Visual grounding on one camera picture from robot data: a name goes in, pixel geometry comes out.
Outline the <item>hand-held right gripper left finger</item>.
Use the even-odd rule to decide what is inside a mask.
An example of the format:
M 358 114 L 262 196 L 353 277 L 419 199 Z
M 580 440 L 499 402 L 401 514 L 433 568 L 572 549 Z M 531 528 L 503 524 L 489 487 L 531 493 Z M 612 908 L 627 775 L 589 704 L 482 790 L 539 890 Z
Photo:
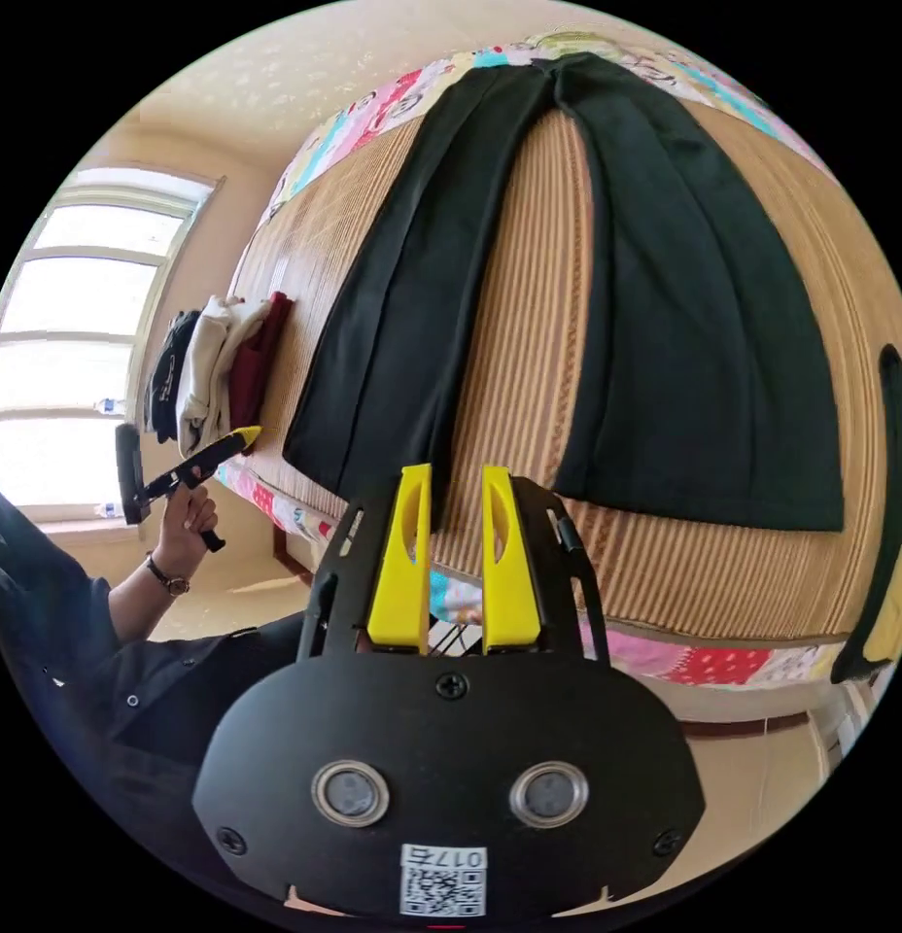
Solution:
M 378 648 L 428 648 L 431 517 L 431 466 L 404 467 L 367 618 L 367 634 Z

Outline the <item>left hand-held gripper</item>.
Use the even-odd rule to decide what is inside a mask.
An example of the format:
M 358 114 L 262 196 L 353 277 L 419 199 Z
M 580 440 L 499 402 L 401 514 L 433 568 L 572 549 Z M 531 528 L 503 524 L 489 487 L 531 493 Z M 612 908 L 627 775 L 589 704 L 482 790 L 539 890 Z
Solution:
M 180 485 L 193 490 L 206 481 L 225 460 L 246 453 L 262 433 L 261 426 L 239 428 L 202 446 L 196 454 L 152 479 L 144 480 L 142 455 L 135 451 L 135 525 L 143 524 L 151 503 L 171 496 Z

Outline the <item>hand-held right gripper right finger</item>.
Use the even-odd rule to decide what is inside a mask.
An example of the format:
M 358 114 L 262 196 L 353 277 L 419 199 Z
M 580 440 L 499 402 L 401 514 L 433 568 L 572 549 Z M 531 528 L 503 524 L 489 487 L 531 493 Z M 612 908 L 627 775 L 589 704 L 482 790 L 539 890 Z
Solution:
M 541 622 L 512 478 L 486 465 L 482 490 L 482 644 L 485 653 L 531 648 Z

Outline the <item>person's left hand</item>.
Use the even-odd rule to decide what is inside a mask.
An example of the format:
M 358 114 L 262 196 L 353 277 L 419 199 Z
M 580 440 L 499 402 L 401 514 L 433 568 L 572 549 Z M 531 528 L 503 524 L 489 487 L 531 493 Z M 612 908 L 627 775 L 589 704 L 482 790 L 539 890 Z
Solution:
M 216 505 L 205 485 L 181 483 L 167 499 L 153 561 L 168 578 L 190 580 L 208 551 L 203 534 L 217 526 Z

